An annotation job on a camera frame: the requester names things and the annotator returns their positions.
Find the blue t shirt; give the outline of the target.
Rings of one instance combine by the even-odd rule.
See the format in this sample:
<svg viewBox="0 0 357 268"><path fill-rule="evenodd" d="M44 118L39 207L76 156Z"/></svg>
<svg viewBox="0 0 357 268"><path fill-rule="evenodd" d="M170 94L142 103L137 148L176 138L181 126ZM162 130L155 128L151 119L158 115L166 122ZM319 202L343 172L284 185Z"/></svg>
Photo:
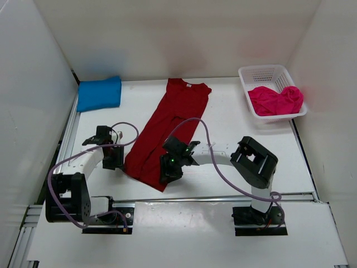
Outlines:
<svg viewBox="0 0 357 268"><path fill-rule="evenodd" d="M77 112L120 106L122 81L119 76L81 82L78 87Z"/></svg>

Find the dark red t shirt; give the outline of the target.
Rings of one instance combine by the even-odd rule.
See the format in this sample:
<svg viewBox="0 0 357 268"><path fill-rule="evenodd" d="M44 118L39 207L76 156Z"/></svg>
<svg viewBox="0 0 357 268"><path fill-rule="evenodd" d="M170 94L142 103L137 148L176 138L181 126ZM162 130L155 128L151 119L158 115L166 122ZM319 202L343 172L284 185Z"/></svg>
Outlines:
<svg viewBox="0 0 357 268"><path fill-rule="evenodd" d="M163 192L167 183L160 183L160 156L165 154L162 145L184 120L202 117L210 93L211 88L204 83L169 78L164 96L125 158L125 173Z"/></svg>

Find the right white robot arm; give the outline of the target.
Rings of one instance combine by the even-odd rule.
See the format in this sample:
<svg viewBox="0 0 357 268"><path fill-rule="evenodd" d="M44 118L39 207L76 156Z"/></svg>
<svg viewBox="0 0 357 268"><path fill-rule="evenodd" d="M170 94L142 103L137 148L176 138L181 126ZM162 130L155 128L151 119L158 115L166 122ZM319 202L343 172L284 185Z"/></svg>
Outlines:
<svg viewBox="0 0 357 268"><path fill-rule="evenodd" d="M269 222L272 180L278 163L277 157L254 138L244 136L235 144L208 144L191 141L186 144L175 136L167 138L160 156L160 184L168 184L183 176L183 166L212 164L234 167L251 186L252 202L248 209L234 212L232 217L245 223L263 225Z"/></svg>

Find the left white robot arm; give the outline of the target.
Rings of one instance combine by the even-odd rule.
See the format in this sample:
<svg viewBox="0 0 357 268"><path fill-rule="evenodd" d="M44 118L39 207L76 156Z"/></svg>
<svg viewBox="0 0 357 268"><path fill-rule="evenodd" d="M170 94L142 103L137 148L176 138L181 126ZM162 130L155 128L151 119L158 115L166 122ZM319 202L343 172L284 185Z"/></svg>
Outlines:
<svg viewBox="0 0 357 268"><path fill-rule="evenodd" d="M88 191L89 176L102 163L103 169L115 170L123 166L124 148L119 146L123 134L108 126L98 126L96 134L81 146L81 156L70 160L60 173L51 175L51 185L46 193L46 219L48 222L65 222L69 219L60 209L61 204L71 218L89 224L95 216L111 210L113 198L91 197Z"/></svg>

